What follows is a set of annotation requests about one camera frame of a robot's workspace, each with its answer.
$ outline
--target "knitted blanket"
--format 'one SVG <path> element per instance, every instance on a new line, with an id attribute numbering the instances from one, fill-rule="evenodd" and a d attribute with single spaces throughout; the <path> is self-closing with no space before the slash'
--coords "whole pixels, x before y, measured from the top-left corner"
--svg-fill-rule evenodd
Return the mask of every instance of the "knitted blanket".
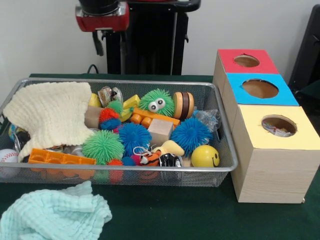
<path id="1" fill-rule="evenodd" d="M 97 240 L 112 218 L 108 203 L 86 181 L 65 190 L 22 195 L 0 220 L 0 240 Z"/>
<path id="2" fill-rule="evenodd" d="M 92 135 L 85 126 L 91 97 L 87 82 L 39 83 L 20 89 L 3 110 L 14 125 L 31 137 L 19 153 L 19 161 L 32 148 L 82 145 Z"/>

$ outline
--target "baseball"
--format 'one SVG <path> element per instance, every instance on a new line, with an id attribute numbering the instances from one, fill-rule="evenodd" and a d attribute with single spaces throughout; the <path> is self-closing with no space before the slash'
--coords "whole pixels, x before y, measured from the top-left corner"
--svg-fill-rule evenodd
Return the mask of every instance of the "baseball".
<path id="1" fill-rule="evenodd" d="M 12 149 L 0 150 L 0 163 L 17 163 L 18 152 Z M 0 178 L 10 179 L 15 177 L 20 171 L 20 167 L 3 167 L 0 166 Z"/>

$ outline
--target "light blue knitted cloth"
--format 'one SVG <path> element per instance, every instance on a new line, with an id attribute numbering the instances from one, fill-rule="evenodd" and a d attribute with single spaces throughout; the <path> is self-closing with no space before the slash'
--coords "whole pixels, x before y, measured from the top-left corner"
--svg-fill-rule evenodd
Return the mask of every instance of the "light blue knitted cloth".
<path id="1" fill-rule="evenodd" d="M 96 240 L 112 218 L 108 203 L 86 181 L 64 190 L 22 195 L 0 220 L 0 240 Z"/>

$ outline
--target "yellow box top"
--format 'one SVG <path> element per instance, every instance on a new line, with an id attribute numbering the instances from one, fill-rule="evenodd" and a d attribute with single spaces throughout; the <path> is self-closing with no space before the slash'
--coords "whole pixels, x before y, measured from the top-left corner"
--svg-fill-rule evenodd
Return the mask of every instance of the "yellow box top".
<path id="1" fill-rule="evenodd" d="M 320 150 L 320 137 L 301 106 L 239 105 L 239 109 L 254 148 Z M 274 135 L 262 121 L 295 134 Z"/>

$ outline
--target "white wall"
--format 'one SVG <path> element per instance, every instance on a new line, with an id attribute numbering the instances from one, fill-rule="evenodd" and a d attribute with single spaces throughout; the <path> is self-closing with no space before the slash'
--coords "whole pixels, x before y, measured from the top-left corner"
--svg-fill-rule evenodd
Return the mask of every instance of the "white wall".
<path id="1" fill-rule="evenodd" d="M 289 81 L 318 0 L 202 0 L 189 14 L 183 74 L 212 75 L 217 49 L 266 49 Z"/>
<path id="2" fill-rule="evenodd" d="M 30 73 L 83 73 L 96 55 L 75 20 L 76 0 L 0 1 L 0 102 Z M 189 14 L 182 74 L 212 75 L 218 48 L 266 49 L 288 80 L 317 0 L 202 0 Z"/>

